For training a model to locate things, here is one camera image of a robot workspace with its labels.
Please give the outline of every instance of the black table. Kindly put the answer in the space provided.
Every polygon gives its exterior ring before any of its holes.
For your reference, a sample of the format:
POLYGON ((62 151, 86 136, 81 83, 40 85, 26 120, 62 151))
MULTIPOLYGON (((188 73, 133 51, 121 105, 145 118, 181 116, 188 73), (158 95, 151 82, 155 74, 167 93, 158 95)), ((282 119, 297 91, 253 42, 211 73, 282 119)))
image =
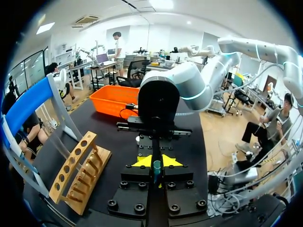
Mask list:
MULTIPOLYGON (((190 112, 190 110, 181 99, 178 106, 178 113, 187 112, 190 112)), ((121 119, 96 112, 90 100, 84 102, 74 111, 71 114, 71 118, 82 135, 87 131, 96 133, 98 135, 96 144, 112 152, 112 157, 91 194, 84 215, 88 209, 107 213, 107 201, 113 198, 119 187, 121 170, 126 164, 136 162, 138 148, 135 137, 138 134, 135 132, 117 131, 116 122, 121 121, 121 119)), ((188 164, 194 171, 194 180, 199 193, 203 199, 207 200, 205 143, 199 114, 177 116, 175 123, 177 127, 191 129, 193 131, 190 137, 182 137, 177 141, 173 141, 173 147, 176 152, 177 161, 188 164)), ((54 133, 60 137, 69 151, 73 150, 76 146, 77 143, 63 133, 60 126, 54 133)), ((33 164, 40 172, 41 178, 48 189, 51 188, 64 161, 64 157, 56 150, 52 141, 48 139, 33 164)), ((152 198, 150 199, 148 217, 149 226, 167 226, 168 215, 163 190, 154 190, 149 196, 152 198)), ((40 219, 50 220, 50 217, 55 216, 46 204, 39 199, 38 192, 29 184, 25 185, 24 197, 29 201, 33 212, 40 219)), ((80 219, 80 216, 65 204, 65 202, 60 201, 59 204, 54 204, 50 198, 48 200, 59 212, 72 222, 77 223, 80 219)))

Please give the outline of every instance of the sneaker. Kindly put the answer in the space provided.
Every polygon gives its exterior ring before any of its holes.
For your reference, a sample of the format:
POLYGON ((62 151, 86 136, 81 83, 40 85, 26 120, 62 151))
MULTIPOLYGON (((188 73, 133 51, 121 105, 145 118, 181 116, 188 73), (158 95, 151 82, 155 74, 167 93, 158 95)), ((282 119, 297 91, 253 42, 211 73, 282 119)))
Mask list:
POLYGON ((75 96, 75 98, 74 98, 71 102, 72 102, 72 103, 75 103, 75 102, 78 101, 78 99, 79 99, 79 96, 75 96))
POLYGON ((246 144, 246 143, 245 143, 245 144, 239 144, 239 143, 237 143, 237 144, 236 144, 236 148, 237 148, 238 150, 244 152, 244 153, 246 153, 246 151, 249 151, 249 150, 250 150, 249 145, 246 144))
POLYGON ((65 109, 66 109, 67 112, 70 111, 71 110, 71 105, 66 106, 65 109))

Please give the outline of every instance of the glass wall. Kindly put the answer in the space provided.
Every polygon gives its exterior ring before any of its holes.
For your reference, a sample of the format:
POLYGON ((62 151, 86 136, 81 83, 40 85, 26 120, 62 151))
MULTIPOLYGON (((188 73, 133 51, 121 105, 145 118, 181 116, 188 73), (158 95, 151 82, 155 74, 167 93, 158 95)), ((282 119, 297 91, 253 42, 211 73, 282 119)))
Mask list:
MULTIPOLYGON (((28 90, 35 83, 45 77, 43 51, 39 51, 24 59, 9 72, 14 85, 17 85, 20 94, 28 90)), ((9 81, 6 83, 5 93, 8 93, 9 81)))
POLYGON ((44 55, 44 65, 45 65, 45 68, 47 68, 47 66, 49 65, 49 62, 48 62, 48 47, 46 47, 46 49, 43 51, 43 55, 44 55))

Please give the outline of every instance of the orange plastic crate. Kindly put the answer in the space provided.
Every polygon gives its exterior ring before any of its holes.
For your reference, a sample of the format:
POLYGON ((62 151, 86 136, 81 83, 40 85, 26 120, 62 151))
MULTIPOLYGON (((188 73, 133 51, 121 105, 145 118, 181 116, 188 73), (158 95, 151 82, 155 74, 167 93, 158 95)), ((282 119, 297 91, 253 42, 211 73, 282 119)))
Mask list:
POLYGON ((106 85, 89 98, 92 100, 96 111, 127 119, 129 116, 138 115, 131 110, 123 110, 126 104, 138 105, 138 93, 138 88, 106 85))

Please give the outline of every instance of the air conditioner vent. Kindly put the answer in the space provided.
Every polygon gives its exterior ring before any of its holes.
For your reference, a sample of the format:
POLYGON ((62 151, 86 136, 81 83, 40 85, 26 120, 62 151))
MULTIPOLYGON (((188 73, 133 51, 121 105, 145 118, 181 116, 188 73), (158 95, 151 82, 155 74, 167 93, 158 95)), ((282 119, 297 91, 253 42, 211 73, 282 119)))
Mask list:
POLYGON ((83 17, 81 17, 80 19, 78 19, 78 20, 75 22, 75 25, 83 25, 83 24, 93 23, 93 22, 97 21, 99 18, 100 18, 100 17, 92 16, 92 15, 83 16, 83 17))

